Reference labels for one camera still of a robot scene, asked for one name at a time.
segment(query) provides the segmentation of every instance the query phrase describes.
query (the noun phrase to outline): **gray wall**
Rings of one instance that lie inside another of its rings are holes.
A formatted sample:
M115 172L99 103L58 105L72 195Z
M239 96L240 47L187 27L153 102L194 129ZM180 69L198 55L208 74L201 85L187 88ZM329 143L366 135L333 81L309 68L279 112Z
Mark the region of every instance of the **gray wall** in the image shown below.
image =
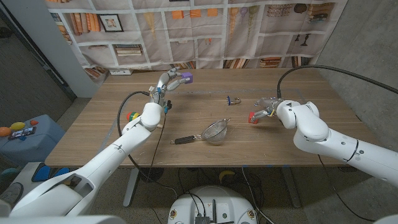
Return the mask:
M348 1L317 64L398 88L398 1ZM320 71L384 147L398 151L398 95L347 75Z
M92 97L98 86L78 63L44 0L2 0L77 97Z

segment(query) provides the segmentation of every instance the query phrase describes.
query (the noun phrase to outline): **mesh strainer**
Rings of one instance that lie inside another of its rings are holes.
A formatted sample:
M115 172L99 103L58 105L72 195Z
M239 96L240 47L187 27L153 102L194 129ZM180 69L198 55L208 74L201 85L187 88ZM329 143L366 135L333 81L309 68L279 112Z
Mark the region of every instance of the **mesh strainer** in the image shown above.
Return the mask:
M219 144L224 140L226 134L226 125L231 119L221 119L209 127L207 127L201 134L195 136L188 136L184 138L178 138L170 142L170 144L185 144L198 140L207 140L212 144Z

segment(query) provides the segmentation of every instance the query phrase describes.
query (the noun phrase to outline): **purple block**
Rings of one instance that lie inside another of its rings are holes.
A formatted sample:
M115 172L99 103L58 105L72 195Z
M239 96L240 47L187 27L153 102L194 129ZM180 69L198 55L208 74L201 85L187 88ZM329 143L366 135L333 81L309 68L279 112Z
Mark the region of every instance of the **purple block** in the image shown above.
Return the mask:
M193 83L193 75L190 72L183 72L181 77L182 78L189 78L189 82L186 82L185 84Z

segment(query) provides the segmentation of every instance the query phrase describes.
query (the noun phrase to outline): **small metal object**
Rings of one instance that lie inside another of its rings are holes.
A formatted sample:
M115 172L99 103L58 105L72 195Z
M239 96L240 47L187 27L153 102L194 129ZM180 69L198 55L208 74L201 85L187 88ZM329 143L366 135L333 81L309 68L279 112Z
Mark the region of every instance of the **small metal object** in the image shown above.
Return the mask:
M195 136L188 136L184 138L178 138L176 140L170 141L170 144L185 144L193 142L196 139L198 140L204 139L212 144L219 144L224 140L224 137L226 135L226 126L230 120L231 119L218 120L213 124L211 124L209 127L207 127L202 132L202 134Z
M226 103L229 105L236 105L238 103L241 103L241 99L238 97L233 98L233 101L231 101L232 97L227 96L226 97Z
M172 210L172 211L170 212L170 218L171 218L171 219L174 219L176 216L177 216L177 211L176 211L176 210Z
M248 217L249 217L250 219L253 219L254 217L256 217L256 214L254 213L253 210L248 211Z

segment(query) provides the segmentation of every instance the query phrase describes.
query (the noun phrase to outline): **picture frame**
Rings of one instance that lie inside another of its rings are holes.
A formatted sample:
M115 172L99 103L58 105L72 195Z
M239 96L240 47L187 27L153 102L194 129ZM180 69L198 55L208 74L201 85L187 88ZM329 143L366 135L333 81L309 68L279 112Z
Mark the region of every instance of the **picture frame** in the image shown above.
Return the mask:
M98 14L105 32L124 32L119 14Z

